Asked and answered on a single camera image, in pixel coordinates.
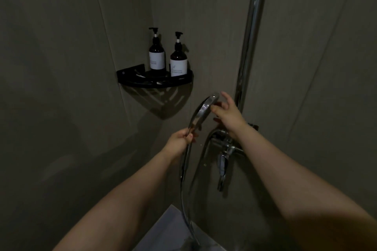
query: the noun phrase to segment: white label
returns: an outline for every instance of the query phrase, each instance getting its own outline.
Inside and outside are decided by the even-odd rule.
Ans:
[[[187,74],[187,59],[181,61],[170,59],[170,74],[172,77]]]
[[[151,69],[165,68],[165,52],[162,52],[162,53],[149,52],[149,61],[150,61]]]

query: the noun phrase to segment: black corner shelf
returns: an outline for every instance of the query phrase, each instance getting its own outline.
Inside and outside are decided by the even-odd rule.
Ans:
[[[158,75],[154,71],[145,71],[145,65],[132,66],[116,71],[118,82],[131,87],[165,88],[191,83],[193,73],[187,69],[187,74],[171,77],[170,72],[164,71]]]

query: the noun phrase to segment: shampoo bottle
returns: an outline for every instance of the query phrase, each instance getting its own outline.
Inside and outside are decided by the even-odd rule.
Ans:
[[[157,75],[163,75],[166,73],[165,69],[165,51],[164,48],[160,44],[160,39],[157,37],[157,30],[156,27],[150,27],[154,32],[153,37],[153,45],[149,48],[149,62],[150,68],[153,73]]]
[[[175,32],[177,42],[174,46],[175,51],[170,56],[170,74],[172,77],[187,74],[187,56],[182,52],[182,44],[179,40],[182,34],[182,32]]]

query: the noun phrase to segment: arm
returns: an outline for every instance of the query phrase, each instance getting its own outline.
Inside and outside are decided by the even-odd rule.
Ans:
[[[161,152],[89,210],[54,251],[128,250],[167,169],[193,139],[186,132],[174,133]]]
[[[250,127],[227,93],[211,110],[238,140],[293,236],[306,250],[377,248],[376,221],[353,200]]]

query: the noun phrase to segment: left hand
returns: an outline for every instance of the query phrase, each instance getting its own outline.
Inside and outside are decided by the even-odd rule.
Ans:
[[[174,161],[178,158],[186,149],[186,146],[194,139],[192,133],[186,137],[187,131],[188,128],[185,128],[173,133],[169,140],[167,140],[165,147],[161,150],[161,152],[165,153],[170,160]]]

